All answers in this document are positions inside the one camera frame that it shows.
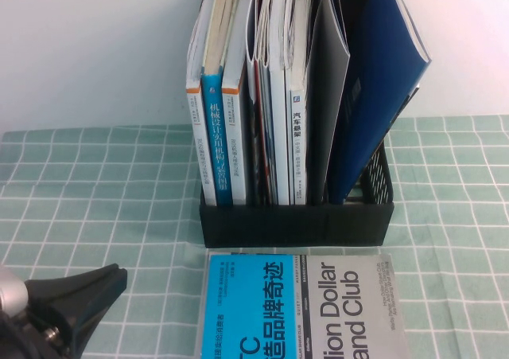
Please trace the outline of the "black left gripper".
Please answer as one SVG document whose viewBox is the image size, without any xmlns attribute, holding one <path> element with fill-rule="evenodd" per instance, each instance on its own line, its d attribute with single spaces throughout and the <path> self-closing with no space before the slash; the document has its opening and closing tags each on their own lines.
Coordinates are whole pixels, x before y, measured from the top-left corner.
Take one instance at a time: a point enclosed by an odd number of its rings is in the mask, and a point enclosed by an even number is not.
<svg viewBox="0 0 509 359">
<path fill-rule="evenodd" d="M 29 306 L 44 320 L 64 320 L 59 329 L 21 314 L 14 326 L 21 340 L 12 358 L 81 358 L 99 323 L 125 291 L 128 272 L 118 264 L 59 279 L 25 282 Z"/>
</svg>

